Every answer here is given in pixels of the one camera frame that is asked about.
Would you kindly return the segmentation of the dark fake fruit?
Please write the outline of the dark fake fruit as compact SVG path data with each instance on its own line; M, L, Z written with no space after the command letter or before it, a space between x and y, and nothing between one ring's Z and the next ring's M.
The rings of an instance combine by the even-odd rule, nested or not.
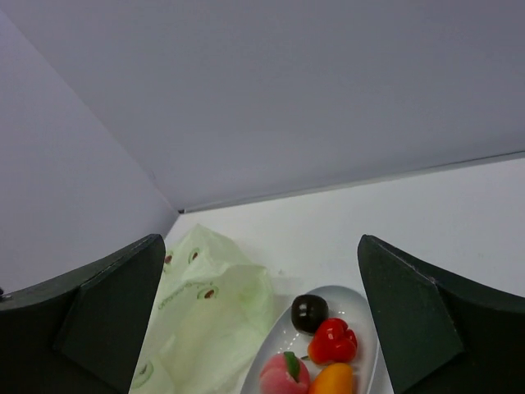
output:
M297 331L313 335L329 318L329 306L319 295L299 295L292 302L290 317Z

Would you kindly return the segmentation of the green avocado-print plastic bag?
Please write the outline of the green avocado-print plastic bag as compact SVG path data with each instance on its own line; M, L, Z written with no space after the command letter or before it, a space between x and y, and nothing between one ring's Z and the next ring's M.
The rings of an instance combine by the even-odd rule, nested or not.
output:
M167 250L132 393L228 393L274 323L269 273L197 225Z

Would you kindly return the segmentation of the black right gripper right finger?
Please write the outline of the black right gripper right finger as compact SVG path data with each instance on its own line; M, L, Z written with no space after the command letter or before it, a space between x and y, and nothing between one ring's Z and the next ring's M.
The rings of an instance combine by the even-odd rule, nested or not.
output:
M358 266L396 393L522 393L524 299L370 235Z

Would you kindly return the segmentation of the pink fake peach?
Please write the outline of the pink fake peach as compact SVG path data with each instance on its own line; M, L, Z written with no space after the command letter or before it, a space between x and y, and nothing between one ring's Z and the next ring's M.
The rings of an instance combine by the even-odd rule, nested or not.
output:
M292 351L275 354L259 374L262 394L306 394L309 386L309 371Z

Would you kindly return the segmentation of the red yellow fake pear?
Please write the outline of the red yellow fake pear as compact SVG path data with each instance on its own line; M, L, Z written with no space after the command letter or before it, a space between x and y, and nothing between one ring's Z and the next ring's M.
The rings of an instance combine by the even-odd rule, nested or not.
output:
M346 321L340 318L325 320L308 344L307 355L317 365L350 363L358 353L358 340Z

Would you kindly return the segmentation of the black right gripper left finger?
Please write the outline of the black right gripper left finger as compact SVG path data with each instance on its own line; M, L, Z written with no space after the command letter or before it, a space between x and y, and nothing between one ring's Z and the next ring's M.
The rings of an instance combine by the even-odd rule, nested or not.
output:
M158 234L1 294L3 393L127 393L165 259Z

